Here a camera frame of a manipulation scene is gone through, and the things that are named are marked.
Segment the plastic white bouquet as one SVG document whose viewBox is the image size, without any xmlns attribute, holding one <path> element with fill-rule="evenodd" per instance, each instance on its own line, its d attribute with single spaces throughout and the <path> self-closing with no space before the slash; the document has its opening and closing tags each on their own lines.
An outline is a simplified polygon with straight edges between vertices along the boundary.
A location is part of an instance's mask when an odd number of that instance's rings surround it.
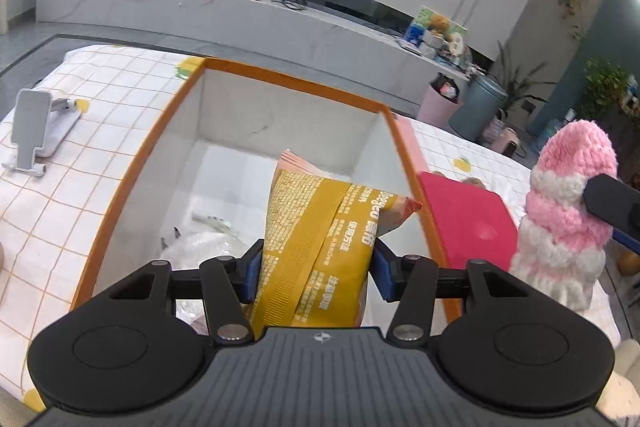
<svg viewBox="0 0 640 427">
<path fill-rule="evenodd" d="M 187 270 L 210 258 L 241 258 L 247 249 L 241 233 L 229 221 L 192 211 L 185 225 L 174 225 L 170 235 L 160 238 L 158 257 L 176 270 Z"/>
</svg>

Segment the yellow snack bag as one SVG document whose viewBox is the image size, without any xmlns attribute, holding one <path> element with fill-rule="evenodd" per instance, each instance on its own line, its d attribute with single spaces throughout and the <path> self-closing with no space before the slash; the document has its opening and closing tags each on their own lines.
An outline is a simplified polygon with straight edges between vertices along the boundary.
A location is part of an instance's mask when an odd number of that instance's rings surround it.
<svg viewBox="0 0 640 427">
<path fill-rule="evenodd" d="M 416 200 L 329 178 L 285 150 L 274 172 L 256 297 L 256 336 L 271 326 L 357 327 L 375 239 L 421 208 Z"/>
</svg>

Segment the red Wonderlab box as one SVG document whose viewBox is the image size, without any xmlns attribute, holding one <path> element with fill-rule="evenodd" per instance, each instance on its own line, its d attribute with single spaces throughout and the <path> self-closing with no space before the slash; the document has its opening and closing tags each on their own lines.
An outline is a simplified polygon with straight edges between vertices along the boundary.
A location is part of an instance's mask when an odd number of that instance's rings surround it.
<svg viewBox="0 0 640 427">
<path fill-rule="evenodd" d="M 435 173 L 421 172 L 419 181 L 448 267 L 463 269 L 469 260 L 483 259 L 508 271 L 518 229 L 501 197 Z"/>
</svg>

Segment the orange cardboard box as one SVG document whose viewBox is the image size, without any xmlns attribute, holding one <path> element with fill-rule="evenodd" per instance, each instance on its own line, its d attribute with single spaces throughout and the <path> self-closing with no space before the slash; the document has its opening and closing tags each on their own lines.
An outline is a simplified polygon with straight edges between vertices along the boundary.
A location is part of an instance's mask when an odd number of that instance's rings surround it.
<svg viewBox="0 0 640 427">
<path fill-rule="evenodd" d="M 408 120 L 377 101 L 273 70 L 206 58 L 145 135 L 108 205 L 73 305 L 156 258 L 194 211 L 244 243 L 265 230 L 285 150 L 333 178 L 423 200 Z"/>
</svg>

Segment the pink small heater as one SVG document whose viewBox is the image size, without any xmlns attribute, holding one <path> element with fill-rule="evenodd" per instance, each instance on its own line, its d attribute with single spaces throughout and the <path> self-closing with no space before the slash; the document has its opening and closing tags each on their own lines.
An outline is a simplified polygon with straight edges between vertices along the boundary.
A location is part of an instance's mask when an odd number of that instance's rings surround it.
<svg viewBox="0 0 640 427">
<path fill-rule="evenodd" d="M 490 148 L 503 156 L 512 157 L 519 146 L 520 139 L 518 139 L 516 131 L 512 128 L 504 128 L 497 139 L 491 143 Z"/>
</svg>

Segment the tall leafy floor plant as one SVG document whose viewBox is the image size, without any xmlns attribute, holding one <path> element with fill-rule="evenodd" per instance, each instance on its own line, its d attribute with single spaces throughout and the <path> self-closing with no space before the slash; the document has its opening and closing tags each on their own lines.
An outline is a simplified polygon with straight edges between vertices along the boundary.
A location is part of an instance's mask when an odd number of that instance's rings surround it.
<svg viewBox="0 0 640 427">
<path fill-rule="evenodd" d="M 506 92 L 506 99 L 501 106 L 503 113 L 509 115 L 510 110 L 518 102 L 547 103 L 545 98 L 533 94 L 532 90 L 538 86 L 555 86 L 554 81 L 538 79 L 538 75 L 548 66 L 548 62 L 543 61 L 530 69 L 522 69 L 520 65 L 513 63 L 509 46 L 500 41 L 497 44 L 498 74 L 495 75 L 495 80 Z"/>
</svg>

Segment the grey trash can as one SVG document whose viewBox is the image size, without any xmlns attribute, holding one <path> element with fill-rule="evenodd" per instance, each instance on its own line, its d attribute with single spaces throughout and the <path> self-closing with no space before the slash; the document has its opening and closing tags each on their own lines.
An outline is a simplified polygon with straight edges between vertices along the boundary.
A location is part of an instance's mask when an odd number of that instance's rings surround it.
<svg viewBox="0 0 640 427">
<path fill-rule="evenodd" d="M 496 80 L 476 76 L 463 95 L 462 105 L 449 118 L 449 127 L 463 139 L 474 142 L 494 119 L 507 97 Z"/>
</svg>

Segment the pink waste bin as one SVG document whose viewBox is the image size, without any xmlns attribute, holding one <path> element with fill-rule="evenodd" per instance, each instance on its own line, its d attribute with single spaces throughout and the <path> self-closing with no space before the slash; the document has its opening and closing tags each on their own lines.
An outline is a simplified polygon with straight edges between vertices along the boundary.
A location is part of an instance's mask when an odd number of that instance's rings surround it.
<svg viewBox="0 0 640 427">
<path fill-rule="evenodd" d="M 437 128 L 446 128 L 460 107 L 460 89 L 451 81 L 434 81 L 427 88 L 416 119 Z"/>
</svg>

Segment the checkered lemon tablecloth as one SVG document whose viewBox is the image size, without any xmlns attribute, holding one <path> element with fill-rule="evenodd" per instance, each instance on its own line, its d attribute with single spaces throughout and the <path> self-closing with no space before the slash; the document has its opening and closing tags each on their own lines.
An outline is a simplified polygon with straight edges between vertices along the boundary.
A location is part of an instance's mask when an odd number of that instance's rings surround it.
<svg viewBox="0 0 640 427">
<path fill-rule="evenodd" d="M 90 105 L 41 178 L 1 173 L 1 389 L 25 401 L 35 391 L 27 350 L 68 311 L 108 205 L 160 113 L 205 58 L 85 46 L 65 54 L 39 89 Z M 497 193 L 514 220 L 524 212 L 530 172 L 512 159 L 406 117 L 420 173 L 474 178 Z"/>
</svg>

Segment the small teddy bear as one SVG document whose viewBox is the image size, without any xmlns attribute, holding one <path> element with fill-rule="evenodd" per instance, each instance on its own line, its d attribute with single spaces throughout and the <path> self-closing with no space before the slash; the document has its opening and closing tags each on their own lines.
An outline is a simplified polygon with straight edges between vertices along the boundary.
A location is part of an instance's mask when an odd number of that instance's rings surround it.
<svg viewBox="0 0 640 427">
<path fill-rule="evenodd" d="M 446 38 L 450 28 L 450 19 L 439 13 L 433 13 L 428 21 L 428 31 L 440 38 Z"/>
</svg>

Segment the white phone stand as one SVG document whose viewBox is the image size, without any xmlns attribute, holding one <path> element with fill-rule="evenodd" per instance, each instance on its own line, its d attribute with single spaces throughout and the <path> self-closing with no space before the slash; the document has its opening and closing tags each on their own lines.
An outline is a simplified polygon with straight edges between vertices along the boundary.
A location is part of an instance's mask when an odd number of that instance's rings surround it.
<svg viewBox="0 0 640 427">
<path fill-rule="evenodd" d="M 18 92 L 10 133 L 11 152 L 1 165 L 12 172 L 41 178 L 51 157 L 84 115 L 90 103 L 83 98 L 55 98 L 49 91 Z"/>
</svg>

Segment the white marble tv console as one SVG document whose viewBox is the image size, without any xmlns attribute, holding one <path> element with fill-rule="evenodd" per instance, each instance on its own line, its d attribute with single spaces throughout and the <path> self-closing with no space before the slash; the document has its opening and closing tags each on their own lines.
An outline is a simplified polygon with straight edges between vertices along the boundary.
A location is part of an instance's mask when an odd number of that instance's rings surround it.
<svg viewBox="0 0 640 427">
<path fill-rule="evenodd" d="M 409 104 L 437 75 L 468 87 L 461 72 L 403 49 L 351 20 L 271 0 L 36 0 L 41 23 L 142 30 L 220 44 L 342 77 Z"/>
</svg>

